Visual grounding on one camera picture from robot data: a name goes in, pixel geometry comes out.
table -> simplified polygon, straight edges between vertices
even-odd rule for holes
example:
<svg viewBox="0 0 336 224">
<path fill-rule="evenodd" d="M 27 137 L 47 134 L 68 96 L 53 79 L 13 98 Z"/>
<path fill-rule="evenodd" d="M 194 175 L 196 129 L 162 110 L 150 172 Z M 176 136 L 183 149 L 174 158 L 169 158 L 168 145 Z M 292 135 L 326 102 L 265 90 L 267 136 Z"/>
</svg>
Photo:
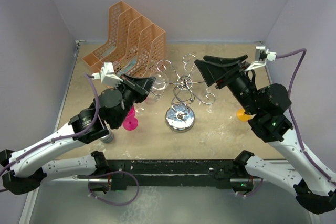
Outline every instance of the table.
<svg viewBox="0 0 336 224">
<path fill-rule="evenodd" d="M 82 61 L 82 57 L 97 47 L 99 44 L 80 46 L 59 127 L 93 101 L 90 86 L 83 77 L 84 73 L 91 72 Z M 202 59 L 204 55 L 235 58 L 247 54 L 248 61 L 252 62 L 255 45 L 184 43 L 166 46 L 166 58 L 181 72 L 181 59 L 185 54 L 194 54 L 197 59 Z M 257 69 L 256 74 L 257 88 L 269 84 L 264 68 Z M 99 81 L 95 81 L 95 86 L 98 93 L 106 89 Z M 275 149 L 257 138 L 248 123 L 241 122 L 236 117 L 236 112 L 241 106 L 228 88 L 216 90 L 210 87 L 210 92 L 217 97 L 216 102 L 213 105 L 199 105 L 196 102 L 191 104 L 190 107 L 196 115 L 195 125 L 188 132 L 173 132 L 164 120 L 173 99 L 173 87 L 169 86 L 160 100 L 153 105 L 135 105 L 139 126 L 134 131 L 126 131 L 121 127 L 113 131 L 115 139 L 111 143 L 104 144 L 97 140 L 65 153 L 59 159 L 80 157 L 95 150 L 104 152 L 106 159 L 233 159 L 242 150 L 251 151 L 261 158 L 283 158 Z"/>
</svg>

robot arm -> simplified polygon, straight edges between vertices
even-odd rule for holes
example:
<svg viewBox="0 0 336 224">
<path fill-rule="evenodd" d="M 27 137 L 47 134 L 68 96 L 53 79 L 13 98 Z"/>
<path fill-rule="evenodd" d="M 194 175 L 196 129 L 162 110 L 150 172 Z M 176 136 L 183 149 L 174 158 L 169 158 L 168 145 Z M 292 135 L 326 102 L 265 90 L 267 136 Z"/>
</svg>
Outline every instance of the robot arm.
<svg viewBox="0 0 336 224">
<path fill-rule="evenodd" d="M 301 148 L 295 129 L 283 114 L 291 106 L 287 89 L 276 83 L 259 90 L 256 88 L 253 69 L 264 66 L 266 60 L 274 60 L 275 56 L 276 53 L 266 48 L 257 48 L 253 64 L 245 61 L 247 55 L 234 59 L 204 56 L 204 61 L 196 60 L 195 64 L 208 86 L 216 84 L 217 89 L 228 86 L 245 113 L 254 115 L 248 120 L 252 131 L 280 152 L 296 171 L 279 168 L 247 151 L 243 151 L 234 162 L 249 174 L 264 178 L 294 194 L 297 201 L 310 212 L 321 214 L 334 210 L 335 173 L 304 143 L 304 148 Z"/>
<path fill-rule="evenodd" d="M 111 129 L 119 128 L 133 104 L 146 99 L 155 78 L 121 76 L 120 79 L 114 74 L 111 63 L 104 63 L 101 72 L 93 74 L 93 78 L 101 79 L 103 84 L 113 88 L 104 90 L 100 96 L 95 92 L 91 106 L 52 135 L 17 152 L 0 152 L 0 164 L 4 166 L 1 172 L 7 171 L 2 176 L 6 189 L 13 194 L 24 194 L 56 178 L 107 171 L 107 161 L 102 152 L 81 158 L 53 159 L 108 135 L 110 131 L 106 123 Z"/>
</svg>

wall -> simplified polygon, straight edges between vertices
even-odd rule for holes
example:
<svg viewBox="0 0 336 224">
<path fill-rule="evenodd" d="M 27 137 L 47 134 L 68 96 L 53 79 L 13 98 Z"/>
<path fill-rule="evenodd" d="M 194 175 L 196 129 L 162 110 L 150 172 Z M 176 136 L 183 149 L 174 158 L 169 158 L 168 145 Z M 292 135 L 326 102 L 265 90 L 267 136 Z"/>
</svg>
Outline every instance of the wall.
<svg viewBox="0 0 336 224">
<path fill-rule="evenodd" d="M 76 39 L 106 40 L 119 0 L 55 0 Z M 265 40 L 287 0 L 124 0 L 167 31 L 168 41 Z"/>
<path fill-rule="evenodd" d="M 53 131 L 74 50 L 53 0 L 0 0 L 0 150 Z M 18 223 L 25 198 L 1 193 L 0 222 Z"/>
<path fill-rule="evenodd" d="M 267 38 L 269 47 L 279 54 L 307 48 L 293 86 L 293 111 L 303 140 L 334 171 L 335 17 L 336 0 L 289 0 Z M 298 59 L 296 56 L 269 64 L 273 81 L 288 86 Z M 334 223 L 336 213 L 324 218 L 325 223 Z"/>
</svg>

white wall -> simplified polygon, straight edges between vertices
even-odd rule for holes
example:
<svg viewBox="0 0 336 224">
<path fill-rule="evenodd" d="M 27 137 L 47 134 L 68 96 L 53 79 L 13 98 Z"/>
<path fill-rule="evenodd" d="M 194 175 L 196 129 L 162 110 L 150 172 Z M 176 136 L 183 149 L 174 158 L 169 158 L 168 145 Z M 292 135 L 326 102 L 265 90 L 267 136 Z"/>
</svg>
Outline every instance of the white wall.
<svg viewBox="0 0 336 224">
<path fill-rule="evenodd" d="M 107 37 L 119 0 L 55 0 L 76 39 Z M 287 0 L 124 0 L 167 31 L 168 41 L 265 40 Z"/>
<path fill-rule="evenodd" d="M 303 140 L 334 171 L 335 39 L 336 0 L 289 0 L 267 38 L 267 44 L 279 54 L 307 48 L 293 86 L 293 112 Z M 288 86 L 298 59 L 296 56 L 270 64 L 273 81 Z M 325 223 L 335 222 L 335 212 L 327 216 Z"/>
<path fill-rule="evenodd" d="M 0 0 L 0 150 L 53 131 L 74 50 L 53 0 Z M 25 199 L 1 193 L 0 223 L 18 223 Z"/>
</svg>

wooden tabletop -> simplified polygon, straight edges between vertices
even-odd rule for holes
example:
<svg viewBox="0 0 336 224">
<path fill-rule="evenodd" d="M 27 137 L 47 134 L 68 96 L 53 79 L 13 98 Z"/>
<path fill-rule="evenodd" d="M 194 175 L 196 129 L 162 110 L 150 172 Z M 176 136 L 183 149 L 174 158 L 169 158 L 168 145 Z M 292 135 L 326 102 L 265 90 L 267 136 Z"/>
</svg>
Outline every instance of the wooden tabletop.
<svg viewBox="0 0 336 224">
<path fill-rule="evenodd" d="M 99 47 L 99 44 L 83 44 L 72 74 L 67 98 L 61 115 L 59 127 L 69 121 L 71 117 L 87 108 L 93 101 L 93 93 L 84 73 L 91 73 L 82 61 L 82 57 Z M 204 55 L 235 58 L 244 54 L 249 55 L 252 62 L 255 55 L 253 44 L 167 44 L 166 58 L 182 74 L 182 57 L 194 54 L 198 59 Z M 256 70 L 257 88 L 269 84 L 266 70 Z M 169 81 L 176 81 L 177 77 L 167 73 Z M 193 76 L 195 81 L 201 81 L 198 73 Z M 104 89 L 100 81 L 94 81 L 98 93 Z M 228 88 L 216 90 L 210 87 L 210 92 L 216 95 L 216 102 L 212 105 L 199 104 L 196 101 L 190 105 L 195 112 L 195 124 L 187 132 L 177 133 L 165 124 L 165 114 L 173 99 L 174 85 L 170 85 L 155 104 L 136 104 L 136 118 L 139 125 L 134 131 L 127 131 L 123 127 L 114 130 L 115 138 L 109 144 L 96 140 L 84 147 L 72 150 L 60 158 L 85 156 L 98 150 L 107 159 L 232 159 L 242 150 L 248 150 L 261 158 L 283 158 L 275 149 L 257 138 L 246 122 L 236 117 L 241 108 Z M 204 92 L 205 84 L 194 84 L 195 92 Z"/>
</svg>

